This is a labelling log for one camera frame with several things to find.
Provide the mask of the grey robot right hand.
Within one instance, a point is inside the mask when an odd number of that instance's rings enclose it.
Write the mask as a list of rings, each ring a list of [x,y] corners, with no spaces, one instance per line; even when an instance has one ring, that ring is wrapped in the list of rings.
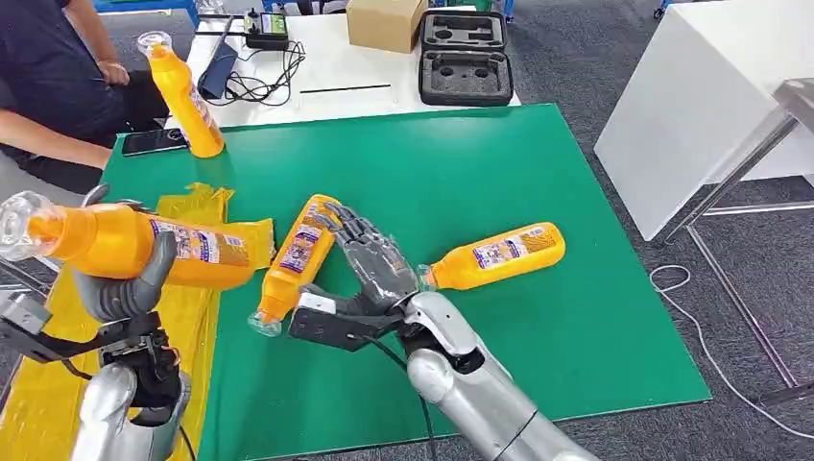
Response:
[[[347,206],[327,203],[325,208],[317,219],[333,234],[360,292],[344,298],[310,283],[300,293],[331,300],[337,313],[384,316],[419,291],[418,278],[394,240]]]

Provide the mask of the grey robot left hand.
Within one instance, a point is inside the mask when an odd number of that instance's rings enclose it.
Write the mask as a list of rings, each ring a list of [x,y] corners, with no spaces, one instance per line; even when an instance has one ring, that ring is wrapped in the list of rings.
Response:
[[[133,279],[89,276],[74,267],[70,273],[85,312],[105,324],[152,311],[160,300],[176,256],[174,234],[163,231],[156,238],[144,269]]]

